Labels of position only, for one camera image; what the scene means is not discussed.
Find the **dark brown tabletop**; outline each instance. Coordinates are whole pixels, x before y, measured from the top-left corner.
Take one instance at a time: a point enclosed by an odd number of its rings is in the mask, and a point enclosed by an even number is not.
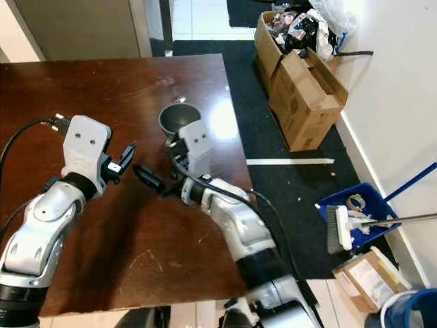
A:
[[[161,109],[196,106],[214,144],[213,174],[251,187],[221,55],[0,65],[0,144],[25,122],[88,115],[113,129],[115,159],[137,142],[134,163],[167,177]],[[64,166],[63,137],[24,132],[3,168],[0,218],[35,197]],[[9,235],[21,224],[17,217]],[[160,199],[132,170],[88,203],[67,238],[42,315],[164,305],[241,295],[221,231],[198,206]]]

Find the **black floor mat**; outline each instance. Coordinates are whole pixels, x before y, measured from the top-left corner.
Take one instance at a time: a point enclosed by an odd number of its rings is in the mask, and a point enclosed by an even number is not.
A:
[[[175,41],[173,55],[222,53],[232,101],[247,159],[330,158],[334,165],[249,166],[254,188],[277,208],[298,270],[307,279],[332,277],[347,254],[326,252],[326,224],[314,204],[359,183],[346,150],[332,127],[319,150],[290,154],[268,109],[267,97],[253,66],[252,41]],[[268,208],[259,204],[278,239],[281,231]],[[384,238],[376,243],[393,260]]]
[[[256,0],[227,0],[229,24],[232,27],[256,27],[259,14],[271,10],[272,4]]]

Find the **cardboard box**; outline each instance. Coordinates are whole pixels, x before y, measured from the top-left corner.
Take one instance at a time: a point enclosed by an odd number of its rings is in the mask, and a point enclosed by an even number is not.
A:
[[[394,294],[411,289],[389,259],[376,247],[333,270],[340,286],[362,312],[376,313]]]
[[[274,80],[279,63],[288,55],[282,54],[272,36],[267,30],[266,23],[273,20],[278,12],[263,12],[259,15],[257,29],[255,32],[255,48],[257,51],[256,64],[262,84],[270,95],[270,86]],[[335,72],[338,66],[338,57],[328,63],[328,67]]]
[[[269,106],[290,152],[317,149],[348,98],[326,65],[311,49],[308,53],[307,59],[296,51],[287,55],[270,86]]]

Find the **white tape line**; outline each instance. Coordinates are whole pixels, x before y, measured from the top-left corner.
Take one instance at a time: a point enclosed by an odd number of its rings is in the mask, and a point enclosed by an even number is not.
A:
[[[247,159],[247,165],[334,164],[333,159]]]

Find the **metal bowl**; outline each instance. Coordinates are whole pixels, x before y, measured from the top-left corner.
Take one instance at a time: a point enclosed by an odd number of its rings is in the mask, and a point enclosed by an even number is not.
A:
[[[173,104],[159,113],[159,126],[166,136],[175,135],[180,128],[200,120],[200,112],[188,104]]]

